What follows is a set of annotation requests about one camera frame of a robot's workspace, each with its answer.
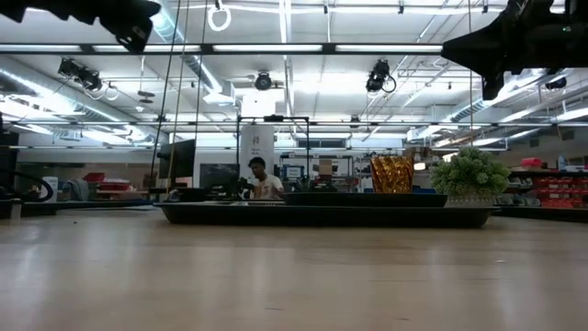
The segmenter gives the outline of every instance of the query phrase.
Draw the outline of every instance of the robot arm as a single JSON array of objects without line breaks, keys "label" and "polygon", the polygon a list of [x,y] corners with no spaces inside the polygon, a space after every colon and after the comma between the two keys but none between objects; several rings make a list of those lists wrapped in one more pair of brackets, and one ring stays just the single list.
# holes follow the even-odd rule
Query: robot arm
[{"label": "robot arm", "polygon": [[550,12],[553,0],[510,0],[486,28],[449,40],[441,55],[482,76],[485,100],[498,96],[504,72],[526,68],[587,67],[588,4],[568,0],[566,12]]},{"label": "robot arm", "polygon": [[131,52],[141,52],[151,35],[153,23],[150,17],[161,6],[145,0],[10,0],[2,1],[0,14],[22,22],[27,8],[47,10],[59,19],[75,17],[88,25],[96,18],[117,41]]}]

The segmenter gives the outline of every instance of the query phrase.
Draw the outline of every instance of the window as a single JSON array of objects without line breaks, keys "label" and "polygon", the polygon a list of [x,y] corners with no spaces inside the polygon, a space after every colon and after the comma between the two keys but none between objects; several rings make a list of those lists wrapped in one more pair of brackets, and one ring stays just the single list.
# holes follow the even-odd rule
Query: window
[{"label": "window", "polygon": [[533,138],[529,141],[529,147],[539,147],[539,138]]},{"label": "window", "polygon": [[565,142],[568,140],[573,140],[574,138],[574,130],[564,131],[561,133],[561,139]]},{"label": "window", "polygon": [[[298,147],[306,147],[306,139],[298,140]],[[310,148],[345,148],[346,139],[310,139]]]}]

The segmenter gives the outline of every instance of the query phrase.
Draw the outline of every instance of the man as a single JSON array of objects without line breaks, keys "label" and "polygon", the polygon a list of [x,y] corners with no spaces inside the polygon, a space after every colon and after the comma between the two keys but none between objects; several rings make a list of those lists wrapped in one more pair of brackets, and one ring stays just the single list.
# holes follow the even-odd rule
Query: man
[{"label": "man", "polygon": [[266,161],[254,157],[249,167],[259,183],[255,185],[253,199],[277,200],[284,193],[284,187],[278,177],[266,174]]}]

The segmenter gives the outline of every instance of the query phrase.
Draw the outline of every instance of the white shirt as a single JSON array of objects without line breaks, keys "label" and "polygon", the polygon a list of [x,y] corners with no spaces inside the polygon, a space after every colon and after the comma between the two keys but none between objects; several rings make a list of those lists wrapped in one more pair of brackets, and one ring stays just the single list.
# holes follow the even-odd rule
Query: white shirt
[{"label": "white shirt", "polygon": [[282,181],[276,176],[267,175],[266,180],[259,181],[255,184],[255,198],[263,200],[280,199],[278,195],[274,194],[273,188],[277,190],[283,189]]}]

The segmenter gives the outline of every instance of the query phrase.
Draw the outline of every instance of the gold vase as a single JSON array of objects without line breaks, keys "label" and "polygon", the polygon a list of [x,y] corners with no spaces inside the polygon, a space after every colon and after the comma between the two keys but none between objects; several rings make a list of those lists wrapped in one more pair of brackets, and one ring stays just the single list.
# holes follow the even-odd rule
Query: gold vase
[{"label": "gold vase", "polygon": [[410,156],[377,156],[370,163],[376,193],[413,192],[414,164]]}]

